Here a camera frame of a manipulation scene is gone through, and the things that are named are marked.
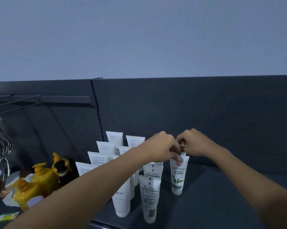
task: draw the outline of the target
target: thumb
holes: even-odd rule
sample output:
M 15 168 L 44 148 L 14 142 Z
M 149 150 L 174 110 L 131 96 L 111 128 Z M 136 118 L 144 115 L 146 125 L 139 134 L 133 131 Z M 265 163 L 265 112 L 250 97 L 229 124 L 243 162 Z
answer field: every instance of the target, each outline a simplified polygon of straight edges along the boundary
M 184 161 L 183 158 L 177 154 L 176 152 L 169 152 L 170 153 L 170 158 L 176 160 L 177 162 L 179 161 Z

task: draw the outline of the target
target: panel seam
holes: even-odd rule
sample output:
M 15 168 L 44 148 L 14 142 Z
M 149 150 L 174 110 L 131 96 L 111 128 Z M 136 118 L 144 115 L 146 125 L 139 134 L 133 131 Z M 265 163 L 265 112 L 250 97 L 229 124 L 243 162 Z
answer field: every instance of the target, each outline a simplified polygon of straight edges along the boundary
M 90 83 L 92 85 L 92 92 L 94 94 L 95 97 L 95 101 L 96 101 L 96 111 L 97 111 L 97 115 L 98 115 L 98 120 L 99 120 L 99 125 L 100 125 L 100 130 L 101 130 L 101 136 L 102 136 L 102 141 L 104 141 L 104 135 L 103 135 L 103 129 L 102 129 L 102 124 L 101 124 L 101 119 L 100 119 L 100 113 L 99 113 L 99 104 L 98 104 L 98 99 L 95 93 L 95 88 L 94 88 L 94 83 L 92 80 L 90 80 Z

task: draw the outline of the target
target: red logo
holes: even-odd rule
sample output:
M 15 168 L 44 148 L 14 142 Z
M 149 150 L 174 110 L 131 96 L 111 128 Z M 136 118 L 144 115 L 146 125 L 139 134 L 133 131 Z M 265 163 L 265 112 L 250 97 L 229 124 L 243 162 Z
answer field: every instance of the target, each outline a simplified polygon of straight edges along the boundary
M 183 165 L 183 162 L 182 162 L 182 161 L 179 161 L 179 162 L 176 162 L 176 164 L 177 164 L 178 166 L 182 166 L 182 165 Z

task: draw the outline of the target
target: barcode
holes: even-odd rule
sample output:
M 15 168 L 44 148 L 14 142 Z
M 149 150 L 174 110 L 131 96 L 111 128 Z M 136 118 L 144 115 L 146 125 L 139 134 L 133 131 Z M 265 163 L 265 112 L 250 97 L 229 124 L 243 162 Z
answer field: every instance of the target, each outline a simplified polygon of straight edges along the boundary
M 155 211 L 156 211 L 156 209 L 149 209 L 149 217 L 154 217 Z

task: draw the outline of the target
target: blue-gray wall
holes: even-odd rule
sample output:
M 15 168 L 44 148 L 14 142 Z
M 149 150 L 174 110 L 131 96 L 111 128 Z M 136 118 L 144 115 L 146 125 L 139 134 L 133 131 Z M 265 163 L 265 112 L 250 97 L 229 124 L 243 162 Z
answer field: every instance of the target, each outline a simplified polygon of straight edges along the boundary
M 287 0 L 0 0 L 0 81 L 287 74 Z

